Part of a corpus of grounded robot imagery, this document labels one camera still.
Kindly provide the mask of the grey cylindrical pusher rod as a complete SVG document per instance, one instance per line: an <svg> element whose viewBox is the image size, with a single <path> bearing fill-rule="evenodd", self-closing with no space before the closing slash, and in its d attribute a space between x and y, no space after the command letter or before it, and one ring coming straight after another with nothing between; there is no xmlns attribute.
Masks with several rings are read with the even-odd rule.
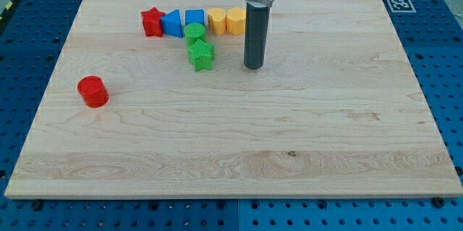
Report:
<svg viewBox="0 0 463 231"><path fill-rule="evenodd" d="M244 65L251 70L263 66L270 8L247 2L245 24Z"/></svg>

